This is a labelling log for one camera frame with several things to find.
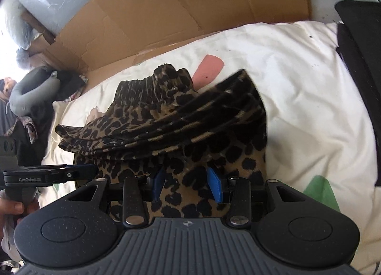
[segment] green printed shape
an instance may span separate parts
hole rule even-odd
[[[340,211],[330,182],[321,175],[314,176],[303,193],[338,212]]]

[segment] gray ribbed panel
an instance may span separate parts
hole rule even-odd
[[[28,265],[18,275],[355,275],[347,265],[325,271],[295,270],[265,255],[247,231],[220,219],[157,218],[129,230],[107,257],[73,270]]]

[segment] pink patch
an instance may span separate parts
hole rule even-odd
[[[220,58],[206,55],[193,74],[192,80],[194,89],[199,90],[215,80],[223,67],[224,62]]]

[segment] white bed sheet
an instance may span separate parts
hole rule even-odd
[[[374,273],[381,260],[381,189],[373,127],[360,94],[335,51],[336,25],[303,21],[227,30],[128,68],[77,100],[55,103],[54,125],[83,126],[90,110],[105,112],[121,80],[143,79],[163,63],[191,76],[206,55],[224,62],[210,87],[246,69],[267,112],[267,177],[304,191],[315,175],[330,183],[340,211],[361,231],[352,265]],[[53,131],[43,164],[71,164]]]

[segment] gray neck pillow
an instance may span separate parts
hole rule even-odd
[[[33,106],[54,100],[60,89],[60,80],[56,71],[50,74],[49,70],[45,66],[35,68],[15,85],[9,98],[9,107],[16,116],[27,116]]]

